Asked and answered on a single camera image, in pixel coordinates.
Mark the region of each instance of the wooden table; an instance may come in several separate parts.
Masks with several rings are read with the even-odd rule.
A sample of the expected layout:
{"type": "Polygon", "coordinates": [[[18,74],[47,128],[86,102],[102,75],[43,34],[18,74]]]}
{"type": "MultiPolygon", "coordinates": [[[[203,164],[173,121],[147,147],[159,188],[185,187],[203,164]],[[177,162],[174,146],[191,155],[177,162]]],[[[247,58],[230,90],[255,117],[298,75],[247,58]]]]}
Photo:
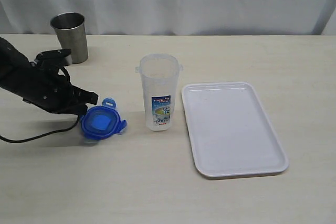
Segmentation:
{"type": "MultiPolygon", "coordinates": [[[[54,35],[4,35],[30,60],[54,35]]],[[[128,131],[80,145],[79,129],[0,143],[0,223],[336,223],[336,36],[88,36],[71,82],[114,97],[128,131]],[[174,55],[181,72],[174,125],[145,127],[134,68],[174,55]],[[289,157],[281,175],[207,180],[193,165],[180,96],[197,82],[246,81],[289,157]]],[[[0,134],[20,139],[71,124],[0,90],[0,134]]]]}

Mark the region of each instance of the printed label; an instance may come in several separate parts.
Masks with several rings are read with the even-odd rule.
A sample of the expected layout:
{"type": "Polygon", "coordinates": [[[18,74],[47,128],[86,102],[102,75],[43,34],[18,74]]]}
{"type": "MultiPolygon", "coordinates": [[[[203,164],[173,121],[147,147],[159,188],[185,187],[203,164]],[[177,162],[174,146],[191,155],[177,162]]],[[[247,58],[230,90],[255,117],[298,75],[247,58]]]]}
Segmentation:
{"type": "Polygon", "coordinates": [[[152,97],[153,122],[155,126],[169,123],[170,100],[170,95],[165,97],[152,97]]]}

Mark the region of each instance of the white tray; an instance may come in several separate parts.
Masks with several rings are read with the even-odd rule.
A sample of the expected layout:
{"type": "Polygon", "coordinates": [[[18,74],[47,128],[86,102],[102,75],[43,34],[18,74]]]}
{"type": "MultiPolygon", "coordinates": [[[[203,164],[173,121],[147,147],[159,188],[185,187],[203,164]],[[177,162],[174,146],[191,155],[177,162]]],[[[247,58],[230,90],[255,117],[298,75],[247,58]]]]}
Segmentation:
{"type": "Polygon", "coordinates": [[[254,88],[245,82],[182,89],[197,170],[206,177],[275,174],[288,159],[254,88]]]}

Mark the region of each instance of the white backdrop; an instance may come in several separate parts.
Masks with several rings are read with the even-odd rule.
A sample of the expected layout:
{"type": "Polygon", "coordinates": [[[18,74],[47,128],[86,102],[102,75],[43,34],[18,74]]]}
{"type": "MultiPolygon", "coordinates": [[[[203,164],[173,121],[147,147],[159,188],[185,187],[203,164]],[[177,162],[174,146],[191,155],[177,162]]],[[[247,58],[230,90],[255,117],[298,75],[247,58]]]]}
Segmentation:
{"type": "MultiPolygon", "coordinates": [[[[0,33],[53,33],[58,13],[89,34],[321,34],[336,0],[0,0],[0,33]]],[[[336,34],[331,19],[325,34],[336,34]]]]}

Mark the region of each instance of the blue lid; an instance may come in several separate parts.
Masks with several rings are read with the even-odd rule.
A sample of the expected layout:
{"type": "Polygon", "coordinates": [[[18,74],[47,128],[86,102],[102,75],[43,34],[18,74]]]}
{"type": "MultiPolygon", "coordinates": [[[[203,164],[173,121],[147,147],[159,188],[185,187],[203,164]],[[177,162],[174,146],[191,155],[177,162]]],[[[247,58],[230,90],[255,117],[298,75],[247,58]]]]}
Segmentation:
{"type": "Polygon", "coordinates": [[[126,127],[126,120],[121,121],[115,110],[116,102],[112,98],[105,98],[102,106],[90,108],[81,119],[81,128],[85,137],[101,140],[114,134],[120,134],[126,127]]]}

